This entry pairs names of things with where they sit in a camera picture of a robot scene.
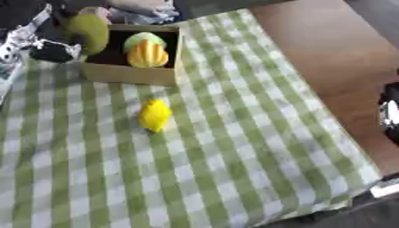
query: plush toy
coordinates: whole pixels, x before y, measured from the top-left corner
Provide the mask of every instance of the plush toy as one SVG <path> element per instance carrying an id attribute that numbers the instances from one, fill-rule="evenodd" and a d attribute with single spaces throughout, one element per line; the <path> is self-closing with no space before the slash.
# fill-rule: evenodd
<path id="1" fill-rule="evenodd" d="M 123 45 L 123 52 L 127 53 L 134 46 L 140 44 L 144 39 L 148 39 L 154 44 L 159 44 L 163 48 L 167 47 L 167 43 L 162 38 L 158 37 L 157 35 L 155 35 L 151 32 L 141 32 L 141 33 L 132 35 L 125 41 L 125 43 Z"/>
<path id="2" fill-rule="evenodd" d="M 150 100 L 141 109 L 138 120 L 143 128 L 159 132 L 169 120 L 172 111 L 162 100 Z"/>
<path id="3" fill-rule="evenodd" d="M 127 53 L 127 61 L 137 68 L 161 67 L 167 63 L 169 56 L 163 47 L 144 39 Z"/>
<path id="4" fill-rule="evenodd" d="M 107 23 L 95 14 L 82 13 L 72 17 L 64 29 L 67 37 L 82 45 L 85 55 L 101 52 L 110 39 Z"/>

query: toy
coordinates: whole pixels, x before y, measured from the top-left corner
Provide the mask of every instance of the toy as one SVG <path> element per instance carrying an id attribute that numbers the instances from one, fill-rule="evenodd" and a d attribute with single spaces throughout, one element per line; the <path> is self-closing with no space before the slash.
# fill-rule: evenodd
<path id="1" fill-rule="evenodd" d="M 164 127 L 171 114 L 172 111 L 162 100 L 150 100 L 140 110 L 138 120 L 143 128 L 157 133 Z"/>
<path id="2" fill-rule="evenodd" d="M 135 35 L 130 36 L 124 43 L 123 45 L 123 52 L 127 53 L 130 51 L 134 46 L 140 44 L 144 39 L 150 40 L 154 44 L 159 44 L 163 48 L 167 47 L 167 43 L 158 37 L 157 35 L 151 33 L 151 32 L 141 32 L 137 33 Z"/>
<path id="3" fill-rule="evenodd" d="M 37 29 L 52 17 L 53 8 L 46 4 L 26 26 L 11 29 L 0 45 L 0 105 L 10 90 L 12 83 L 21 75 L 22 54 L 30 49 L 31 57 L 39 60 L 65 62 L 75 60 L 81 50 L 80 45 L 68 45 L 45 38 L 39 38 Z"/>
<path id="4" fill-rule="evenodd" d="M 104 50 L 110 38 L 106 22 L 95 14 L 79 14 L 69 19 L 64 28 L 68 37 L 80 39 L 82 54 L 86 55 Z"/>
<path id="5" fill-rule="evenodd" d="M 137 68 L 160 67 L 167 63 L 169 56 L 159 44 L 144 39 L 127 53 L 127 61 Z"/>

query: yellow toy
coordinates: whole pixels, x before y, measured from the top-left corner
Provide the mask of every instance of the yellow toy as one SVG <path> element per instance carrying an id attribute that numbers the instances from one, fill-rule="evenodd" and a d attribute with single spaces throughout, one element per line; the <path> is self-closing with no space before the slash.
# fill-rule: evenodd
<path id="1" fill-rule="evenodd" d="M 162 100 L 149 100 L 140 110 L 138 119 L 143 128 L 159 132 L 166 124 L 172 111 Z"/>

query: yellow plastic object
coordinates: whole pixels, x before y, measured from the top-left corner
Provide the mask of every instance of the yellow plastic object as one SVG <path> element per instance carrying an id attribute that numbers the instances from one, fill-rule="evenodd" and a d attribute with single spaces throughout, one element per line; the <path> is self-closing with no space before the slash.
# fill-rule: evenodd
<path id="1" fill-rule="evenodd" d="M 143 128 L 157 133 L 164 127 L 171 114 L 172 111 L 162 100 L 150 100 L 140 110 L 138 118 Z"/>
<path id="2" fill-rule="evenodd" d="M 160 67 L 167 63 L 169 56 L 162 45 L 144 39 L 127 53 L 127 61 L 137 68 Z"/>

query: black object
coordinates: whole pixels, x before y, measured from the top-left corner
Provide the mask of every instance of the black object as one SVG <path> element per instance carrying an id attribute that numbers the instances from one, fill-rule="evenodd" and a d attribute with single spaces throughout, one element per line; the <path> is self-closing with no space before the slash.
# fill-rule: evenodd
<path id="1" fill-rule="evenodd" d="M 43 47 L 38 49 L 33 47 L 29 52 L 30 57 L 41 61 L 52 61 L 63 63 L 73 60 L 73 56 L 66 51 L 66 46 L 50 41 L 44 41 Z"/>
<path id="2" fill-rule="evenodd" d="M 399 146 L 399 124 L 393 121 L 392 111 L 389 110 L 396 108 L 389 107 L 389 102 L 394 102 L 396 106 L 399 106 L 399 82 L 386 84 L 379 98 L 380 123 L 385 128 L 385 135 Z"/>

